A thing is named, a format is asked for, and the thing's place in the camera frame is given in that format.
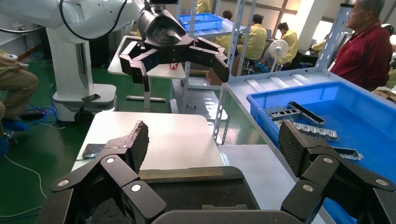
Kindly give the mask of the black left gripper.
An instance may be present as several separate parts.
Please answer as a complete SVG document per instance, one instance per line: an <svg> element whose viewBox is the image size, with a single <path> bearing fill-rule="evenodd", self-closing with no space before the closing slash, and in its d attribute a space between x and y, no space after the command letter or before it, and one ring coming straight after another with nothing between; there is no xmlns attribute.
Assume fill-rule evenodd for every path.
<svg viewBox="0 0 396 224"><path fill-rule="evenodd" d="M165 9L143 10L138 20L142 41L121 44L119 59L122 72L135 84L150 91L148 71L160 63L189 62L213 68L221 82L229 80L230 69L224 48L204 38L194 40Z"/></svg>

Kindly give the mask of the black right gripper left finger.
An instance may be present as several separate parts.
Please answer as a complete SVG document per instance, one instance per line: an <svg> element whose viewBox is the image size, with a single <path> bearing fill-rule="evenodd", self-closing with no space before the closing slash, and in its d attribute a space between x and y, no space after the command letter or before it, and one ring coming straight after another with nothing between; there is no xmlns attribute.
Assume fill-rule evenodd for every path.
<svg viewBox="0 0 396 224"><path fill-rule="evenodd" d="M130 224L152 223L166 203L139 177L148 133L139 120L128 135L109 140L94 160L56 180L37 223L85 224L109 199Z"/></svg>

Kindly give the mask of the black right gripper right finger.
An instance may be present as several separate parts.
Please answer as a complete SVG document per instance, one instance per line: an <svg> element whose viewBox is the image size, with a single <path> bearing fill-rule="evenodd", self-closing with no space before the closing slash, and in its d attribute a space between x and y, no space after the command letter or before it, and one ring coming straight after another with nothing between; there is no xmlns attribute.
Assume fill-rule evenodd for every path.
<svg viewBox="0 0 396 224"><path fill-rule="evenodd" d="M395 223L392 181L342 158L325 140L301 133L289 120L282 122L278 142L299 179L282 202L282 211L309 224L324 200L331 199L360 224Z"/></svg>

